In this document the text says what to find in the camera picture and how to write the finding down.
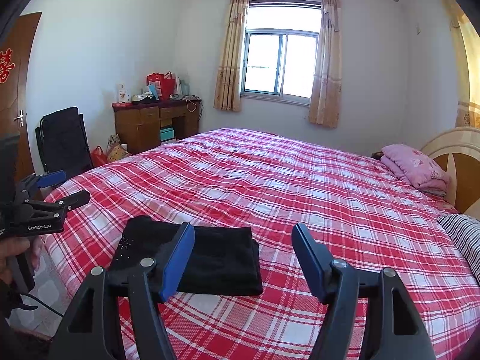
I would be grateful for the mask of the person left hand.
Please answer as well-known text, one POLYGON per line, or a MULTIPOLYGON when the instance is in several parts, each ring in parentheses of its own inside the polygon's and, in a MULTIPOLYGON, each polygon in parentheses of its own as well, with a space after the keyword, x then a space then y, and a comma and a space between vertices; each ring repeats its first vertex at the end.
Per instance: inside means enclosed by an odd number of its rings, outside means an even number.
POLYGON ((30 251, 32 267, 37 271, 40 266, 42 245, 43 243, 39 237, 32 240, 25 237, 13 237, 2 240, 0 242, 1 281, 10 285, 13 280, 12 270, 7 266, 7 258, 16 257, 25 251, 30 251))

